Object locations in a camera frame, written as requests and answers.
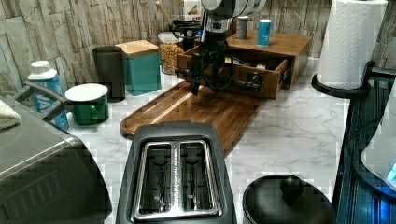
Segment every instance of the backsplash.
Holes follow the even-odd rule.
[[[162,3],[171,19],[180,19],[181,1]],[[1,0],[0,94],[20,89],[39,60],[58,70],[64,90],[95,81],[94,48],[155,43],[164,26],[153,0]]]
[[[92,50],[138,39],[157,42],[166,28],[156,0],[0,0],[0,94],[12,94],[30,74],[30,63],[48,60],[66,90],[97,79]],[[162,0],[171,19],[181,19],[181,0]],[[259,15],[276,32],[312,35],[319,57],[331,0],[267,0]],[[396,69],[396,6],[389,1],[373,59]]]

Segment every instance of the drawer handle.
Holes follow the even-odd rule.
[[[286,69],[285,72],[280,74],[279,82],[286,81],[289,78],[289,76],[290,76],[290,68]]]
[[[257,72],[247,73],[247,81],[244,82],[239,80],[233,80],[233,84],[235,86],[243,88],[244,90],[254,90],[258,93],[264,91],[262,85],[262,76],[260,76],[260,74]]]

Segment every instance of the black pot lid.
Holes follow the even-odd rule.
[[[244,193],[245,218],[254,224],[333,224],[327,197],[295,175],[268,175],[253,181]]]

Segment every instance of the cloth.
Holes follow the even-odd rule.
[[[21,116],[0,100],[0,130],[21,123]]]

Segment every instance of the black toaster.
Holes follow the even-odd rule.
[[[84,144],[12,97],[0,99],[21,116],[0,130],[0,223],[103,223],[111,202]]]
[[[116,223],[236,223],[226,166],[211,124],[173,121],[136,130]]]

